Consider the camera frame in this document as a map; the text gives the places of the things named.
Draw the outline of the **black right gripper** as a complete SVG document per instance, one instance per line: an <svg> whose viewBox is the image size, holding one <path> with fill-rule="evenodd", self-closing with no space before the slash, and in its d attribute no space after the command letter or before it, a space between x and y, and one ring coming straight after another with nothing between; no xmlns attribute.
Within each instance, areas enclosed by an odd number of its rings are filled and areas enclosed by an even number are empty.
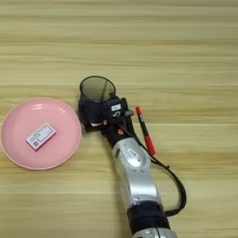
<svg viewBox="0 0 238 238"><path fill-rule="evenodd" d="M115 93L110 93L109 101L120 100ZM134 112L129 109L112 112L99 110L93 112L93 102L89 99L79 100L78 113L87 131L100 131L101 134L114 146L122 139L135 135L131 117Z"/></svg>

